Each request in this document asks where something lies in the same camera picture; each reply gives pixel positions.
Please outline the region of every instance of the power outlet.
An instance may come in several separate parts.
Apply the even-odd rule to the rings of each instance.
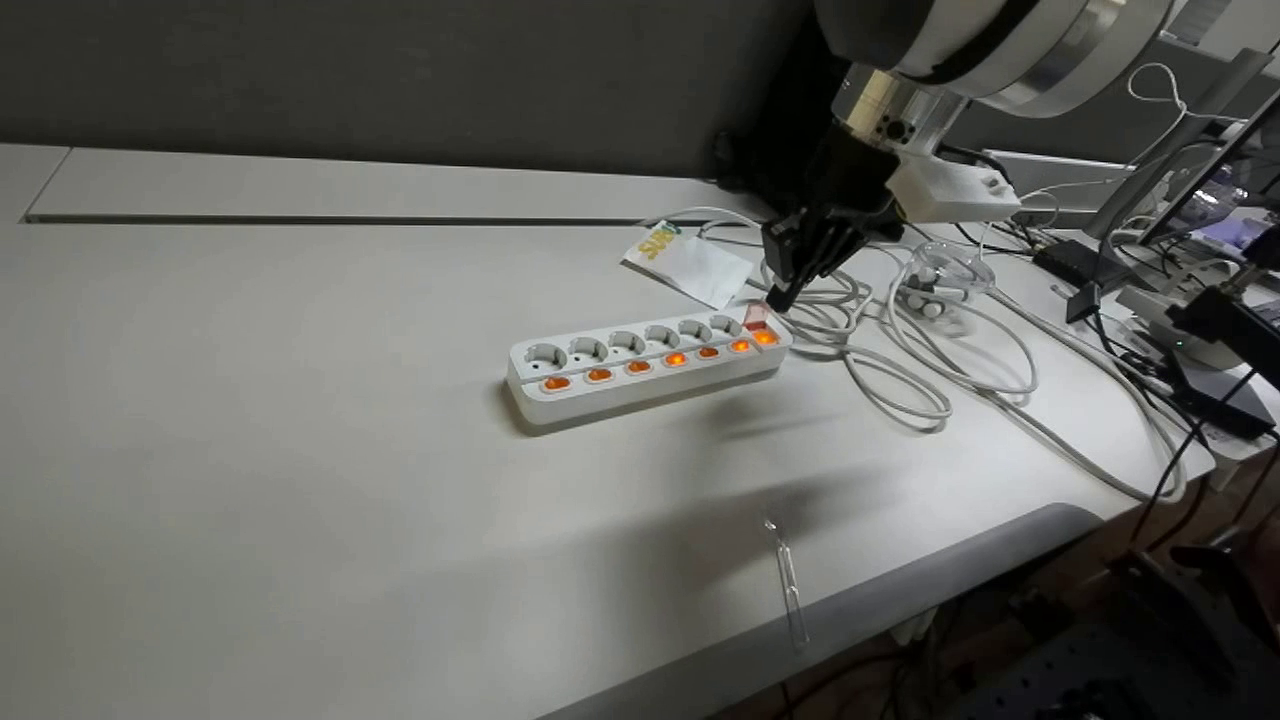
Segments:
[[[593,327],[518,345],[507,387],[527,423],[555,428],[773,376],[790,345],[747,310]]]

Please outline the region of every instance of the table surface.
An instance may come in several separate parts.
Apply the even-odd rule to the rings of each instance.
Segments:
[[[818,604],[1132,508],[961,387],[914,438],[799,361],[527,438],[507,345],[697,311],[620,268],[638,229],[21,226],[62,161],[0,149],[0,717],[539,717],[781,621],[765,518]],[[1137,404],[1010,326],[1028,408],[1152,490]]]

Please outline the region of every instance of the power cord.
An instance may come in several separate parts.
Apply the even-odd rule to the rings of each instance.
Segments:
[[[794,693],[790,684],[781,684],[784,710],[776,712],[776,720],[796,717],[804,703],[813,703],[822,693],[828,693],[828,687],[840,684],[846,678],[864,672],[864,668],[876,668],[876,664],[895,664],[895,659],[905,659],[905,656],[910,656],[905,650],[895,650],[895,651],[872,651],[872,656],[853,656],[853,659],[846,659],[840,668],[832,668],[828,678],[813,682],[804,693]]]
[[[881,322],[885,336],[910,352],[914,361],[922,361],[926,369],[934,369],[935,376],[976,392],[976,395],[988,395],[988,400],[1010,400],[1010,404],[1028,404],[1035,383],[1039,383],[1039,369],[1035,369],[1035,355],[1031,350],[1010,327],[1002,326],[997,318],[981,311],[981,310],[967,310],[967,304],[953,304],[953,311],[965,311],[965,318],[976,318],[986,326],[994,326],[997,334],[1006,334],[1018,352],[1023,355],[1023,369],[1028,369],[1028,382],[1023,383],[997,383],[997,382],[981,382],[976,371],[967,371],[953,352],[944,352],[934,334],[910,311],[900,310],[900,291],[905,291],[905,277],[890,286],[890,311]]]
[[[1229,404],[1239,387],[1248,387],[1251,376],[1257,376],[1257,371],[1239,376],[1239,382],[1223,392],[1221,404]],[[1152,512],[1157,512],[1157,501],[1162,501],[1170,475],[1171,475],[1178,463],[1187,457],[1187,450],[1196,443],[1196,438],[1204,438],[1204,422],[1192,423],[1192,431],[1185,438],[1185,443],[1182,443],[1182,450],[1171,454],[1171,459],[1166,463],[1166,474],[1162,474],[1162,480],[1157,480],[1157,492],[1146,501],[1146,512],[1142,512],[1142,520],[1137,520],[1132,531],[1130,531],[1130,543],[1137,543],[1137,542],[1146,535],[1146,529],[1148,529],[1148,520],[1152,520]]]
[[[762,222],[716,210],[716,204],[691,204],[658,222],[691,222],[702,226],[702,240],[708,244],[736,244],[736,250],[762,250]],[[719,238],[716,229],[747,229],[758,238]],[[747,282],[758,291],[767,291],[767,266],[762,260],[758,277]],[[832,274],[828,286],[813,286],[796,296],[794,311],[781,318],[794,334],[794,352],[818,364],[846,364],[848,382],[870,395],[876,413],[885,413],[891,423],[914,431],[944,431],[953,422],[953,400],[917,376],[914,369],[895,364],[891,355],[856,350],[853,336],[862,334],[864,318],[881,318],[872,289],[856,286],[846,274]],[[910,387],[922,404],[905,404],[891,392],[885,392],[872,376],[891,382],[895,387]]]
[[[1132,404],[1146,413],[1146,422],[1152,428],[1162,428],[1157,413],[1146,392],[1123,376],[1117,371],[1110,361],[1100,361],[1094,350],[1086,350],[1081,339],[1065,336],[1061,327],[1054,327],[1050,322],[1023,311],[1014,296],[1006,296],[1002,289],[988,289],[988,296],[997,304],[1006,304],[1014,318],[1020,318],[1023,326],[1039,327],[1045,336],[1061,339],[1065,350],[1073,350],[1081,361],[1088,361],[1094,369],[1100,369],[1103,376],[1113,376],[1130,395]],[[1039,431],[1050,443],[1056,443],[1065,457],[1073,457],[1081,468],[1088,468],[1100,486],[1132,496],[1132,501],[1148,501],[1148,492],[1132,490],[1130,480],[1113,475],[1110,468],[1100,468],[1096,459],[1088,459],[1081,450],[1073,450],[1065,438],[1056,438],[1050,423],[1039,423],[1031,413],[1023,408],[1014,408],[1014,404],[1002,404],[1010,417],[1023,422],[1031,431]],[[1162,501],[1182,501],[1182,480],[1171,490],[1157,490]]]
[[[1146,72],[1157,72],[1166,77],[1166,94],[1142,94],[1137,82]],[[1201,119],[1237,119],[1237,115],[1210,115],[1210,114],[1192,114],[1192,103],[1185,102],[1185,88],[1182,88],[1182,77],[1171,72],[1171,64],[1137,64],[1123,82],[1123,94],[1142,103],[1166,103],[1166,108],[1178,108],[1171,125],[1132,161],[1132,165],[1146,165],[1152,161],[1152,153],[1187,119],[1187,115],[1201,115]]]
[[[1018,240],[1023,240],[1023,250],[1010,250],[1010,244],[976,240],[965,226],[956,226],[956,234],[961,234],[974,250],[994,253],[994,256],[1035,256],[1035,244],[1028,244],[1023,238],[1018,238]]]

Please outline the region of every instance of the wire bundle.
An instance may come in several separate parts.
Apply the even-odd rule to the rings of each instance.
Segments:
[[[697,222],[702,222],[705,240],[762,250],[762,226],[752,216],[702,210]],[[1039,369],[1035,369],[1031,350],[1020,339],[1020,334],[1014,334],[1006,322],[997,322],[994,311],[981,311],[974,304],[949,304],[956,318],[981,322],[981,326],[997,327],[1002,336],[1010,336],[1028,369],[1020,383],[976,376],[974,369],[965,369],[965,361],[956,361],[941,345],[934,326],[926,326],[922,318],[914,318],[900,304],[905,296],[914,296],[914,289],[905,289],[905,286],[926,268],[922,256],[905,260],[895,250],[885,250],[885,244],[870,244],[870,250],[885,253],[900,268],[895,282],[890,286],[885,301],[876,301],[876,291],[870,286],[853,282],[848,274],[832,274],[828,282],[804,289],[796,296],[794,311],[784,318],[796,355],[818,361],[818,364],[846,364],[848,382],[870,395],[870,404],[876,413],[885,413],[890,422],[895,422],[900,428],[944,431],[953,422],[949,392],[941,392],[934,382],[905,369],[900,361],[853,345],[853,336],[872,322],[900,352],[910,352],[929,371],[953,382],[956,387],[965,387],[981,400],[994,400],[1010,422],[1018,422],[1031,438],[1039,438],[1045,443],[1054,443],[1056,454],[1077,459],[1100,486],[1110,486],[1132,501],[1148,501],[1148,492],[1142,492],[1130,480],[1120,480],[1117,474],[1100,468],[1088,454],[1081,454],[1073,440],[1065,440],[1061,431],[1054,431],[1045,422],[1035,422],[1028,413],[1028,400],[1039,387]],[[974,277],[986,277],[981,260],[965,260],[961,253],[953,253],[953,260],[961,268],[967,266]],[[765,266],[762,266],[752,289],[758,291],[767,289]],[[994,296],[1002,310],[1010,310],[1014,318],[1050,334],[1054,339],[1061,339],[1065,350],[1086,355],[1094,369],[1113,376],[1137,400],[1146,422],[1152,428],[1162,428],[1157,408],[1146,400],[1146,392],[1120,369],[1100,361],[1100,352],[1086,350],[1081,339],[1073,339],[1061,327],[1045,326],[1039,318],[1023,311],[1014,296],[1006,296],[994,286],[976,286],[976,291]],[[1171,463],[1170,463],[1162,490],[1152,492],[1157,501],[1182,501],[1182,492],[1185,492],[1185,480],[1178,475],[1182,457],[1185,457],[1185,450],[1171,454]]]

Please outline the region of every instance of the small object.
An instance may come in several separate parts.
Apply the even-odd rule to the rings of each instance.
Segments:
[[[527,423],[555,428],[773,376],[790,345],[776,318],[747,310],[569,334],[518,345],[507,387]]]
[[[890,193],[914,226],[1010,222],[1023,210],[988,165],[953,165],[917,149],[900,149],[895,156],[900,169],[890,176]]]
[[[679,234],[670,222],[652,226],[650,238],[625,253],[625,266],[658,277],[659,286],[673,286],[678,291],[708,310],[729,310],[752,277],[752,260]]]
[[[1103,301],[1103,291],[1096,286],[1086,286],[1077,296],[1069,296],[1069,326],[1096,318],[1100,301]]]
[[[1073,240],[1056,240],[1039,250],[1031,260],[1077,289],[1096,286],[1100,291],[1113,291],[1130,282],[1123,266]]]
[[[773,518],[765,518],[765,531],[767,531],[767,543],[773,543],[776,581],[781,581],[781,595],[784,595],[794,639],[804,639],[804,602],[799,602],[796,551],[794,551],[794,543],[784,542],[784,529]]]

